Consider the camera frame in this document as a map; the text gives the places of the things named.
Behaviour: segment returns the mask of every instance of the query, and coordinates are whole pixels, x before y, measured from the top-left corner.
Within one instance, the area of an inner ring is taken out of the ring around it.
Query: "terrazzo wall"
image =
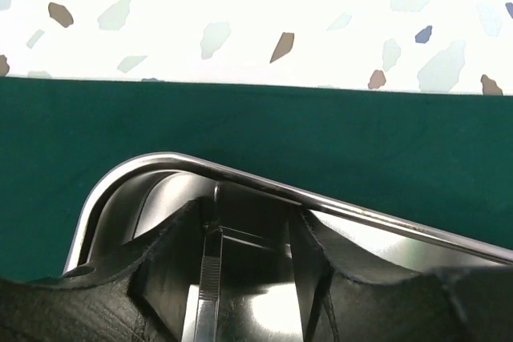
[[[508,95],[512,59],[513,0],[0,0],[7,76]]]

